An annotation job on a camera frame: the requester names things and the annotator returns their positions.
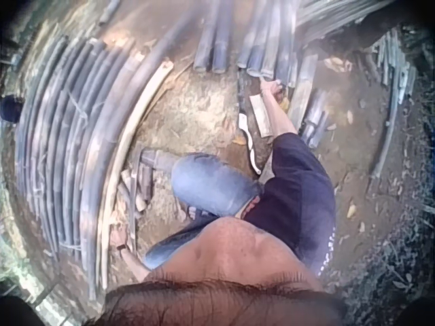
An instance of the person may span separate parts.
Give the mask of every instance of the person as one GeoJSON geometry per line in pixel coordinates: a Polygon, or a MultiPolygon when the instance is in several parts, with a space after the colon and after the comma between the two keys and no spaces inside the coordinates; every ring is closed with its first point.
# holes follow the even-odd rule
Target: person
{"type": "Polygon", "coordinates": [[[86,325],[341,325],[342,301],[317,279],[330,259],[334,191],[280,108],[279,81],[260,83],[273,172],[264,187],[203,153],[179,159],[174,194],[200,213],[140,261],[125,227],[111,243],[140,282],[106,295],[86,325]]]}
{"type": "Polygon", "coordinates": [[[17,124],[20,121],[23,100],[15,95],[6,95],[0,100],[0,117],[17,124]]]}

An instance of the leg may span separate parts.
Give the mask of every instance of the leg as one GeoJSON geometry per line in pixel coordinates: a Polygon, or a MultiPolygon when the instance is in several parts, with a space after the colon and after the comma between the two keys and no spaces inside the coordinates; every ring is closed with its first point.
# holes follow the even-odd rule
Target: leg
{"type": "Polygon", "coordinates": [[[182,202],[207,213],[146,253],[143,264],[151,270],[168,260],[209,223],[219,217],[235,216],[261,192],[257,183],[238,170],[216,156],[203,153],[179,159],[172,169],[171,183],[174,194],[182,202]]]}

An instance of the dirt ground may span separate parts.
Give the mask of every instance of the dirt ground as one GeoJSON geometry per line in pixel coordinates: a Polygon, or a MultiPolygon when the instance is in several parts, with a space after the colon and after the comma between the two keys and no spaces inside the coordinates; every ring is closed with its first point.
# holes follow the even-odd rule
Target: dirt ground
{"type": "MultiPolygon", "coordinates": [[[[147,52],[180,12],[192,3],[193,0],[124,0],[109,26],[101,31],[102,38],[111,43],[118,38],[134,37],[136,48],[147,52]]],[[[176,154],[193,151],[213,153],[254,177],[249,167],[246,146],[233,142],[239,136],[234,62],[249,18],[247,11],[251,9],[250,3],[248,0],[237,1],[229,71],[224,75],[199,75],[188,67],[140,125],[135,142],[140,141],[146,146],[176,154]]],[[[58,18],[59,26],[66,26],[73,37],[79,33],[80,22],[86,22],[85,26],[90,24],[91,18],[100,12],[102,3],[97,1],[94,5],[88,5],[83,1],[69,8],[57,2],[53,6],[48,13],[48,26],[54,24],[53,17],[63,13],[65,18],[58,18]]],[[[171,52],[170,58],[175,63],[174,75],[192,62],[200,27],[199,23],[186,33],[183,42],[171,52]]],[[[418,103],[412,106],[409,101],[404,101],[382,176],[372,183],[367,194],[369,176],[385,132],[388,91],[367,78],[354,57],[348,59],[353,65],[346,72],[336,72],[328,63],[319,61],[315,78],[315,87],[328,91],[330,124],[336,124],[335,130],[325,134],[315,155],[336,188],[336,240],[330,265],[343,272],[390,233],[403,211],[403,198],[410,197],[415,187],[413,180],[417,176],[414,171],[419,169],[419,163],[414,161],[409,147],[413,128],[409,126],[408,119],[413,114],[417,121],[420,108],[418,103]],[[355,205],[356,210],[348,217],[351,205],[355,205]]],[[[257,126],[249,114],[249,127],[254,132],[258,163],[262,166],[271,150],[270,141],[259,139],[257,126]]],[[[13,159],[13,155],[4,158],[6,161],[13,159]]],[[[30,221],[32,233],[39,234],[41,246],[48,248],[42,240],[37,222],[23,208],[26,204],[22,198],[14,196],[14,200],[15,212],[30,221]]],[[[139,254],[143,255],[154,243],[187,223],[188,217],[180,213],[176,205],[169,178],[156,173],[154,197],[139,221],[139,254]]],[[[88,303],[86,280],[81,268],[73,259],[62,255],[60,273],[66,287],[79,300],[86,314],[94,315],[101,308],[103,296],[97,304],[88,303]]],[[[119,257],[111,257],[109,280],[110,289],[134,281],[119,257]]]]}

